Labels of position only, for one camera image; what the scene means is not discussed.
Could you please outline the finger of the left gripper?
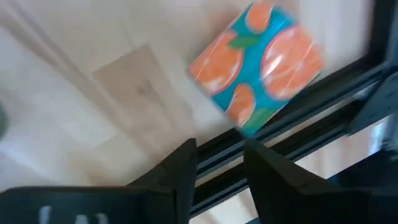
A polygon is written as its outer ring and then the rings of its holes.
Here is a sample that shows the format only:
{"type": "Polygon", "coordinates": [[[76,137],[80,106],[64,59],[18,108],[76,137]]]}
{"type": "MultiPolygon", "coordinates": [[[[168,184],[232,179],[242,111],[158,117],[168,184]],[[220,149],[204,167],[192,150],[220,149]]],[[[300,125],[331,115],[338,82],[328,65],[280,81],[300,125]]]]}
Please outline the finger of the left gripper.
{"type": "Polygon", "coordinates": [[[397,223],[397,153],[324,179],[253,140],[244,167],[260,223],[397,223]]]}
{"type": "Polygon", "coordinates": [[[119,187],[16,187],[1,193],[1,223],[188,223],[197,142],[119,187]]]}

